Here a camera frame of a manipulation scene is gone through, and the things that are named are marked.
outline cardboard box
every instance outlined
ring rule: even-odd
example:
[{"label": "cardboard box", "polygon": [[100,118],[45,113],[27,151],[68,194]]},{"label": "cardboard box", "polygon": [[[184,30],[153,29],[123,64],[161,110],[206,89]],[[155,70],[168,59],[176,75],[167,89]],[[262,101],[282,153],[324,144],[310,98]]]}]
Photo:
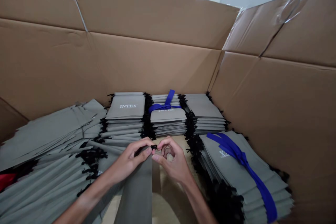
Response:
[{"label": "cardboard box", "polygon": [[107,94],[211,91],[291,175],[288,222],[336,219],[336,0],[0,0],[0,133]]}]

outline forearm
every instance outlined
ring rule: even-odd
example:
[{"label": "forearm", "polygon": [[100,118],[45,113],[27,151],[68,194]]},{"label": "forearm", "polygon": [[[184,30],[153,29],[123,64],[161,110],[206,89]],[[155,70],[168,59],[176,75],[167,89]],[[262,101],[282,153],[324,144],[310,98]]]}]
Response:
[{"label": "forearm", "polygon": [[182,186],[194,210],[198,223],[218,224],[191,174]]},{"label": "forearm", "polygon": [[54,221],[54,224],[81,224],[113,185],[114,182],[108,169]]}]

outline blue ribbon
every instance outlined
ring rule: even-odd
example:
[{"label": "blue ribbon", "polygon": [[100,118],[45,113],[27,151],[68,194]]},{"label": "blue ribbon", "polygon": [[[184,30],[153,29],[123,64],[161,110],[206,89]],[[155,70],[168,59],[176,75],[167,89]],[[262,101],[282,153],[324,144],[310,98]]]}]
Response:
[{"label": "blue ribbon", "polygon": [[254,179],[257,188],[259,189],[261,193],[262,200],[264,201],[266,214],[267,214],[267,223],[272,223],[277,220],[278,213],[277,209],[275,207],[275,202],[273,200],[273,197],[263,181],[258,177],[258,175],[252,170],[250,165],[248,164],[245,152],[242,152],[239,147],[233,142],[227,135],[223,133],[217,133],[216,136],[214,134],[208,133],[207,138],[210,138],[211,140],[214,140],[215,142],[220,144],[220,148],[225,151],[230,156],[237,159],[237,161],[246,168],[246,170],[249,172],[251,177]]},{"label": "blue ribbon", "polygon": [[172,102],[172,99],[174,97],[174,94],[175,94],[175,90],[170,90],[169,91],[169,94],[167,96],[167,99],[166,99],[166,102],[164,103],[164,105],[160,105],[160,104],[154,104],[152,106],[150,106],[149,108],[149,113],[152,113],[153,110],[167,110],[167,109],[171,109],[171,108],[179,108],[181,109],[182,107],[181,106],[171,106],[170,103]]}]

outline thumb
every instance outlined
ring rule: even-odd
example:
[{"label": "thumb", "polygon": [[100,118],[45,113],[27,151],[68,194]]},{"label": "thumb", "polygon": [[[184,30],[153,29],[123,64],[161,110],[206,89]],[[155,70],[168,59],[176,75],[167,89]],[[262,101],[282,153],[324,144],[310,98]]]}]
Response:
[{"label": "thumb", "polygon": [[155,162],[157,162],[157,163],[159,163],[160,165],[162,165],[163,168],[165,168],[165,169],[167,168],[167,166],[168,166],[168,161],[167,161],[167,159],[165,159],[164,157],[155,154],[155,155],[152,156],[152,159],[153,159]]},{"label": "thumb", "polygon": [[145,161],[148,156],[152,153],[152,148],[148,147],[147,149],[143,150],[138,156],[133,158],[133,162],[138,166],[140,163]]}]

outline red fabric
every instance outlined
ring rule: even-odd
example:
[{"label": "red fabric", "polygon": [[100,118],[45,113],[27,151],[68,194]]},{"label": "red fabric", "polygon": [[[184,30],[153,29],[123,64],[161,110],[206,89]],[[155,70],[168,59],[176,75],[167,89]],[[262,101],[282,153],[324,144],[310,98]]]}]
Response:
[{"label": "red fabric", "polygon": [[13,180],[16,174],[0,174],[0,191],[5,189],[7,186],[13,184]]}]

